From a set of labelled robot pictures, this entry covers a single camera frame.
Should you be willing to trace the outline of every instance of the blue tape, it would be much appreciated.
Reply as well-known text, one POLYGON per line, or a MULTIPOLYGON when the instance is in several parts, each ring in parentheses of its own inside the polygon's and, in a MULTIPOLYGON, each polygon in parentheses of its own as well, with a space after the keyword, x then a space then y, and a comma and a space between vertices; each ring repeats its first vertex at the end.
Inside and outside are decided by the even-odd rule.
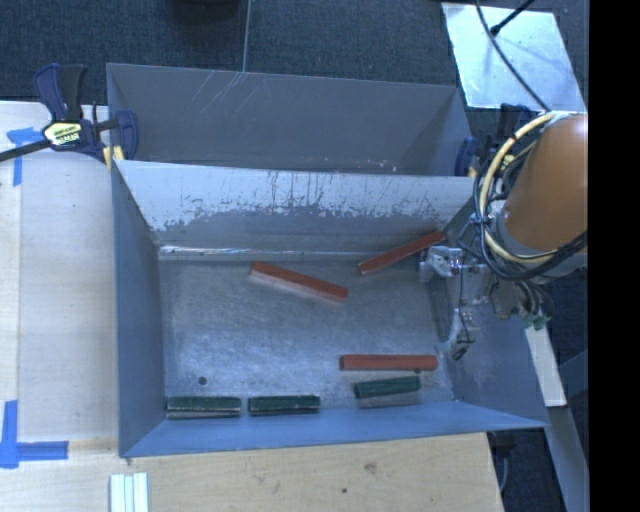
MULTIPOLYGON (((44 136, 39 131, 33 128, 21 128, 20 130, 9 130, 7 137, 13 142, 16 147, 20 147, 24 144, 30 144, 32 142, 39 142, 44 139, 44 136)), ((13 186, 17 187, 22 183, 22 157, 19 156, 13 163, 13 186)))
POLYGON ((18 401, 4 404, 2 441, 0 442, 0 468, 15 469, 23 461, 66 460, 69 441, 18 443, 18 401))

